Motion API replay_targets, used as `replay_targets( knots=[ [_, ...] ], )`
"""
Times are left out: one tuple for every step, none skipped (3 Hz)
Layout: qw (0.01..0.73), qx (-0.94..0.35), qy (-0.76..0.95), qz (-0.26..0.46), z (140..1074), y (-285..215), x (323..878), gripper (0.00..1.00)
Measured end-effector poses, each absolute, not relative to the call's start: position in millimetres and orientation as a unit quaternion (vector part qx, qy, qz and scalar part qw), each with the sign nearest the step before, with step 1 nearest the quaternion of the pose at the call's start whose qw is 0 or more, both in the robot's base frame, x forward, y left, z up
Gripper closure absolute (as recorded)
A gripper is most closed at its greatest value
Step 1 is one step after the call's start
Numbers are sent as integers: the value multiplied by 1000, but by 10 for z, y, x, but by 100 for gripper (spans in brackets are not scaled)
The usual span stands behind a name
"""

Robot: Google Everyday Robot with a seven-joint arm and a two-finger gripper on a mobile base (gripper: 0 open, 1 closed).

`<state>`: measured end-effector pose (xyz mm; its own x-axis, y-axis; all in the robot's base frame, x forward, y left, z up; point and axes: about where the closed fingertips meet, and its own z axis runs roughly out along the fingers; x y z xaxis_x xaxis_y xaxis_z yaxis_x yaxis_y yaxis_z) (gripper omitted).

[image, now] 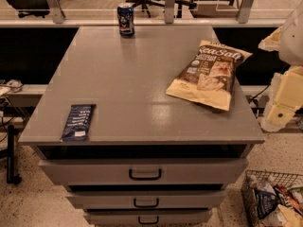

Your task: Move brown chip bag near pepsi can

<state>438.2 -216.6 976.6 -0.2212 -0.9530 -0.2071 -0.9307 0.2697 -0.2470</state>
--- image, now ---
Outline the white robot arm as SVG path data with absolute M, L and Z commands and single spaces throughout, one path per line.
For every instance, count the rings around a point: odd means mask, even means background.
M 290 65 L 283 74 L 274 73 L 271 94 L 260 122 L 265 131 L 275 132 L 283 129 L 303 106 L 303 1 L 284 25 L 263 39 L 258 47 L 277 51 L 279 59 Z

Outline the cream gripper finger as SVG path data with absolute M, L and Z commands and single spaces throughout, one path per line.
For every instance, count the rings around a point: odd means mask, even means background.
M 278 27 L 274 32 L 272 32 L 258 44 L 258 48 L 269 52 L 278 51 L 280 46 L 281 30 L 282 27 Z
M 264 109 L 261 127 L 268 132 L 276 132 L 283 129 L 294 117 L 295 110 L 282 104 L 267 104 Z

